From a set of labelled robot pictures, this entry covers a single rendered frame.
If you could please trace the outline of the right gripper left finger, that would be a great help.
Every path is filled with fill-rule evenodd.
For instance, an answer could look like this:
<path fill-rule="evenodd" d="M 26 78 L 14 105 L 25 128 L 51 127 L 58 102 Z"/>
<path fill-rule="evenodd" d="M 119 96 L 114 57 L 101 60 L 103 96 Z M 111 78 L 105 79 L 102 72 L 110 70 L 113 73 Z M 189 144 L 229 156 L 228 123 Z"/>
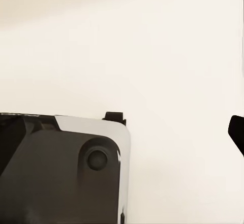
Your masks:
<path fill-rule="evenodd" d="M 22 115 L 0 121 L 0 176 L 26 136 Z"/>

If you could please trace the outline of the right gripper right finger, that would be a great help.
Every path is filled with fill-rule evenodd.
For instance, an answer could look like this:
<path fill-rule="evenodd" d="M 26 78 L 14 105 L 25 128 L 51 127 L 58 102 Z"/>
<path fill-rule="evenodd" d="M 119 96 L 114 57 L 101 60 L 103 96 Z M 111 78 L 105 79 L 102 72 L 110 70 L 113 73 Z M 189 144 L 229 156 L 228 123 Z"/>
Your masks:
<path fill-rule="evenodd" d="M 237 115 L 231 117 L 228 134 L 244 155 L 244 117 Z"/>

